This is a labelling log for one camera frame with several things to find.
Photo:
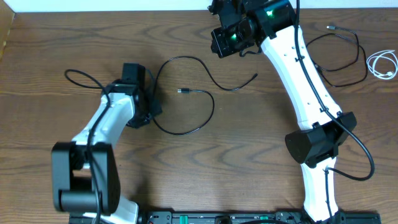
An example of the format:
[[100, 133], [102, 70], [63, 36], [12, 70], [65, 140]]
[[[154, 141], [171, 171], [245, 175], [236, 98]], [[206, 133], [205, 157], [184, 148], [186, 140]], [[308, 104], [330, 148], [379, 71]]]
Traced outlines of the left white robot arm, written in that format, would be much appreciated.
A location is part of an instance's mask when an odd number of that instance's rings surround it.
[[162, 112], [146, 85], [144, 66], [125, 63], [120, 79], [101, 90], [99, 108], [71, 141], [51, 153], [53, 204], [83, 223], [138, 223], [138, 204], [121, 195], [114, 148], [125, 127], [138, 129]]

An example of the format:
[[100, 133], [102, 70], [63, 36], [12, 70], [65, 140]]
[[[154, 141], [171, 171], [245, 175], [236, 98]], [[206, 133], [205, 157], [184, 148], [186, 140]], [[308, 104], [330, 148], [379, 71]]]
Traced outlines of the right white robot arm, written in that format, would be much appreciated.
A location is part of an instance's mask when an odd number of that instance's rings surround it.
[[303, 209], [311, 223], [341, 223], [334, 196], [339, 146], [356, 126], [329, 95], [308, 54], [299, 17], [289, 1], [219, 1], [208, 10], [221, 26], [212, 31], [211, 50], [225, 58], [253, 45], [272, 63], [294, 107], [299, 129], [285, 136], [302, 169]]

